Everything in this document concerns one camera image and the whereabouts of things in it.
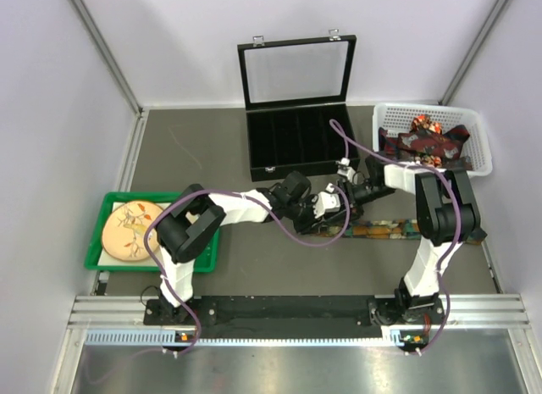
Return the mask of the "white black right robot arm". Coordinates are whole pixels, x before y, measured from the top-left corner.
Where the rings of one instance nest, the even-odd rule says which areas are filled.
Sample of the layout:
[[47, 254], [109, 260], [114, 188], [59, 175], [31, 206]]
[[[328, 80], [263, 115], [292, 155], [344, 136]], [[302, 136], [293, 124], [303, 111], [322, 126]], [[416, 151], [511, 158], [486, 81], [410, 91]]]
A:
[[354, 186], [354, 197], [363, 205], [396, 190], [415, 197], [420, 243], [411, 268], [401, 278], [390, 299], [369, 301], [372, 321], [378, 325], [412, 323], [431, 319], [442, 309], [439, 294], [444, 271], [453, 254], [472, 234], [481, 230], [481, 215], [463, 167], [443, 170], [387, 164], [380, 156], [365, 158], [368, 178]]

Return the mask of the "orange blue leaf-pattern tie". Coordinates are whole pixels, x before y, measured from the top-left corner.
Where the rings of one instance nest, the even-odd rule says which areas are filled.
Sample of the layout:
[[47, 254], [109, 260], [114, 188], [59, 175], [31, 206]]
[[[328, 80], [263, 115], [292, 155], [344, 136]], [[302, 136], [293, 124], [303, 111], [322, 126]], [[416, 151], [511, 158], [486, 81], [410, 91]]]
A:
[[[332, 238], [339, 234], [342, 225], [324, 226], [315, 230], [313, 235]], [[415, 219], [395, 220], [355, 220], [348, 225], [341, 237], [379, 239], [379, 240], [420, 240], [422, 234]], [[465, 241], [467, 244], [479, 246], [486, 239], [487, 233], [476, 229]]]

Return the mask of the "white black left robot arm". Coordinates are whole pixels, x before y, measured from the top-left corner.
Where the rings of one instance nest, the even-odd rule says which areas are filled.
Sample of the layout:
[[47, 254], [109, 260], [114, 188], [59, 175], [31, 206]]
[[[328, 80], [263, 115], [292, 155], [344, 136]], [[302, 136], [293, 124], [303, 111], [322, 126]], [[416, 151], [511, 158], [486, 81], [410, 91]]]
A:
[[330, 184], [318, 194], [312, 194], [310, 189], [310, 180], [296, 171], [270, 187], [245, 192], [205, 189], [199, 184], [189, 186], [147, 227], [142, 237], [152, 257], [153, 237], [162, 254], [157, 265], [162, 273], [160, 300], [164, 315], [177, 324], [190, 318], [195, 261], [220, 227], [287, 218], [296, 232], [302, 233], [327, 215], [340, 211], [343, 197], [336, 186]]

